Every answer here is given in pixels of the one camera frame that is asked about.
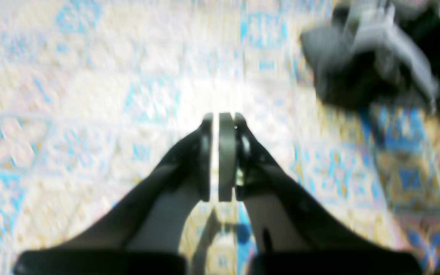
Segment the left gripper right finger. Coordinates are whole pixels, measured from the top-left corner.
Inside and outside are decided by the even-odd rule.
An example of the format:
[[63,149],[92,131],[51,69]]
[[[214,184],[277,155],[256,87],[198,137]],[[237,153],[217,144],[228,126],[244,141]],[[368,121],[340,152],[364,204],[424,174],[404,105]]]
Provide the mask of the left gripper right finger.
[[414,256],[371,242],[288,176],[235,115],[243,183],[235,186],[258,246],[250,275],[420,275]]

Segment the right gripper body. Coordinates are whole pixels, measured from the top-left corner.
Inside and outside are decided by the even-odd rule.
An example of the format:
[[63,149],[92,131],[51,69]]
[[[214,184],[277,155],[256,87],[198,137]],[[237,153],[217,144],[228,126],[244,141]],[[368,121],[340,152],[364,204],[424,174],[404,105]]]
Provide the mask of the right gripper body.
[[347,110],[372,103],[440,113],[440,0],[336,5],[331,21],[302,31],[316,96]]

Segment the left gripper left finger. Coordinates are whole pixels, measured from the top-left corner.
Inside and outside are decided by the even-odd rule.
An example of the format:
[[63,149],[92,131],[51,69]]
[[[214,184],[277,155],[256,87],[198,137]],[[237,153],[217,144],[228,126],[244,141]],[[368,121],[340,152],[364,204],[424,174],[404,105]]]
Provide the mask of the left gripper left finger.
[[213,114],[164,155],[105,216],[49,249],[23,252],[16,275],[186,275],[185,221],[210,199]]

